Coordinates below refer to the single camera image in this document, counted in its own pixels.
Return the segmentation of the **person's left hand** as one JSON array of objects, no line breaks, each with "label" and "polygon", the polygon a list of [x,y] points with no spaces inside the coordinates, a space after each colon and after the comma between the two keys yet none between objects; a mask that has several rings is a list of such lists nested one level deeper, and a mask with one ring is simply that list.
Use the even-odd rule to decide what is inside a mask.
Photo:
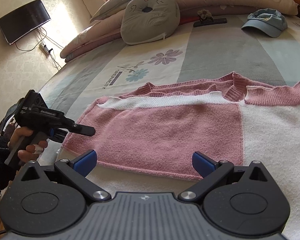
[{"label": "person's left hand", "polygon": [[[29,137],[32,135],[32,133],[33,130],[30,130],[27,127],[16,128],[10,138],[10,142],[8,143],[9,149],[12,150],[21,137]],[[46,140],[41,140],[37,143],[37,145],[38,149],[43,152],[47,148],[48,142]],[[36,144],[31,144],[27,145],[25,150],[19,150],[19,159],[25,163],[31,160],[37,160],[40,154],[36,154],[36,147]]]}]

